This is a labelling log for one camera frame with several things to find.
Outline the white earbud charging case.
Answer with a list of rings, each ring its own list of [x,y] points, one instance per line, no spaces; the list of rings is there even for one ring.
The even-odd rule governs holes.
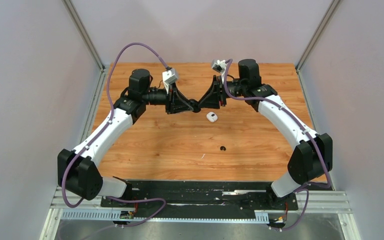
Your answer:
[[[211,122],[211,123],[214,123],[218,120],[218,116],[214,113],[214,112],[209,112],[207,115],[206,115],[206,118]]]

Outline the black oval case cover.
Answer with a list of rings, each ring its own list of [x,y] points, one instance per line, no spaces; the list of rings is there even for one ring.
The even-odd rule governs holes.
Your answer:
[[[195,101],[194,99],[192,99],[190,101],[190,106],[192,108],[193,113],[199,113],[201,111],[201,108],[199,106],[199,102]]]

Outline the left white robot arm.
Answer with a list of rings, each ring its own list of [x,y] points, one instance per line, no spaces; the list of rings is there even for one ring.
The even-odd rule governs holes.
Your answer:
[[[84,200],[97,196],[113,197],[120,206],[129,206],[133,193],[118,177],[101,176],[98,167],[110,147],[145,112],[148,104],[166,105],[179,75],[174,68],[162,73],[163,89],[151,87],[153,77],[147,69],[132,71],[128,87],[110,106],[110,112],[95,131],[72,150],[57,156],[58,185]]]

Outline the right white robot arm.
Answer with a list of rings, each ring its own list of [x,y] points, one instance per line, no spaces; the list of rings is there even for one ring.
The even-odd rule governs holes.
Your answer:
[[[204,100],[216,92],[217,105],[226,103],[227,98],[244,101],[267,118],[284,136],[293,153],[287,164],[287,171],[273,181],[265,195],[266,204],[278,209],[286,196],[314,185],[330,188],[333,168],[333,140],[327,134],[319,134],[301,121],[284,103],[276,90],[262,82],[259,64],[254,59],[238,62],[238,78],[228,80],[232,59],[213,60],[211,68],[220,75],[214,77],[214,88],[209,89]]]

